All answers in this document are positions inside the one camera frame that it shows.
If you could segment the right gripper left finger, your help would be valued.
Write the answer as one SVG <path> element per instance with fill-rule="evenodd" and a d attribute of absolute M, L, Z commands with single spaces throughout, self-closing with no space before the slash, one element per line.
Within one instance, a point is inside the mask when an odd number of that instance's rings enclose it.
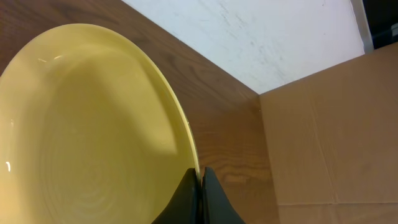
<path fill-rule="evenodd" d="M 196 224 L 198 180 L 194 168 L 187 169 L 167 206 L 152 224 Z"/>

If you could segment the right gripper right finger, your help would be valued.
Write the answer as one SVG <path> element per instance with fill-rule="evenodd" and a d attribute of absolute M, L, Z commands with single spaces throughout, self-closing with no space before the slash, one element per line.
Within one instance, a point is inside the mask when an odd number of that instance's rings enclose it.
<path fill-rule="evenodd" d="M 245 224 L 229 202 L 211 167 L 205 167 L 202 194 L 205 224 Z"/>

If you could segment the yellow plate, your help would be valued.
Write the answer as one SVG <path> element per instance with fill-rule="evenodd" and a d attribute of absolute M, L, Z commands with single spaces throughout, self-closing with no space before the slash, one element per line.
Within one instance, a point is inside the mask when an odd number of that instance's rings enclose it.
<path fill-rule="evenodd" d="M 122 35 L 58 26 L 1 75 L 2 223 L 151 223 L 188 169 L 183 109 Z"/>

